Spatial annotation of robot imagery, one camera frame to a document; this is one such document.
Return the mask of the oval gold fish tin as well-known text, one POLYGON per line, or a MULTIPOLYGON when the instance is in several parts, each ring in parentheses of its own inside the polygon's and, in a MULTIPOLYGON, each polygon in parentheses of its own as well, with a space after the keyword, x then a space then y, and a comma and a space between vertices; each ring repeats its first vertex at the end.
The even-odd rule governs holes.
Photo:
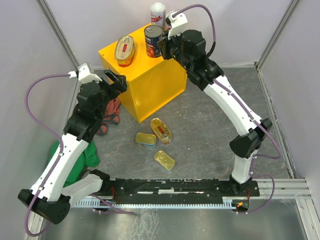
POLYGON ((114 56, 120 67, 128 67, 135 56, 135 42, 130 35, 122 36, 116 43, 114 56))

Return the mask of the round dark can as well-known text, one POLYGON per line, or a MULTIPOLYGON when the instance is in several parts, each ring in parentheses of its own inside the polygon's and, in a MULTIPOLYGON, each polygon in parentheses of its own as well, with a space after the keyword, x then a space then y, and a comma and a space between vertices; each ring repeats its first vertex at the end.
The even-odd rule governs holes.
POLYGON ((144 29, 144 38, 146 53, 151 58, 158 58, 161 56, 161 50, 157 45, 157 42, 162 36, 163 29, 155 24, 149 25, 144 29))

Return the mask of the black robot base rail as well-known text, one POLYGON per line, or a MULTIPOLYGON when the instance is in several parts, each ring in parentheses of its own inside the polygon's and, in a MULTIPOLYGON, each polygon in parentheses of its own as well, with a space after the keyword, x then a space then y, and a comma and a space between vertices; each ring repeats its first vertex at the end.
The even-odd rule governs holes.
POLYGON ((204 205, 221 204, 223 197, 260 196, 258 183, 252 179, 239 184, 233 179, 111 179, 108 174, 97 169, 91 173, 102 179, 98 195, 114 196, 118 204, 204 205))

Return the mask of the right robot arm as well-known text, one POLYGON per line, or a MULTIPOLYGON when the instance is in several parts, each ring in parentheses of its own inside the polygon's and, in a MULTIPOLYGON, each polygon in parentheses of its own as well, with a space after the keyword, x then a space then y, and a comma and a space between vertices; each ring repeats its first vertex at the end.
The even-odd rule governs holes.
POLYGON ((273 125, 271 120, 254 113, 236 93, 224 71, 206 53, 206 40, 200 31, 191 29, 169 36, 166 30, 157 45, 162 57, 179 63, 187 78, 213 99, 234 125, 238 135, 229 143, 234 153, 229 189, 236 196, 242 195, 252 180, 252 161, 273 125))

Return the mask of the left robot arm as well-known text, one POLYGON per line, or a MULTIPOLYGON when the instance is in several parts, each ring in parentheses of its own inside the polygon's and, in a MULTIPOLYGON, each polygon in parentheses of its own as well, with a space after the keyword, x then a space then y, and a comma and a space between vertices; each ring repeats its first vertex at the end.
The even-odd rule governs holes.
POLYGON ((93 193, 106 195, 111 189, 110 176, 93 170, 85 178, 67 187, 64 186, 77 159, 93 140, 102 126, 110 100, 124 93, 126 77, 107 69, 104 74, 112 80, 108 84, 103 78, 85 70, 72 71, 68 77, 76 77, 80 82, 77 105, 58 136, 59 146, 42 175, 30 189, 22 189, 18 199, 28 208, 52 224, 64 220, 78 201, 93 193))

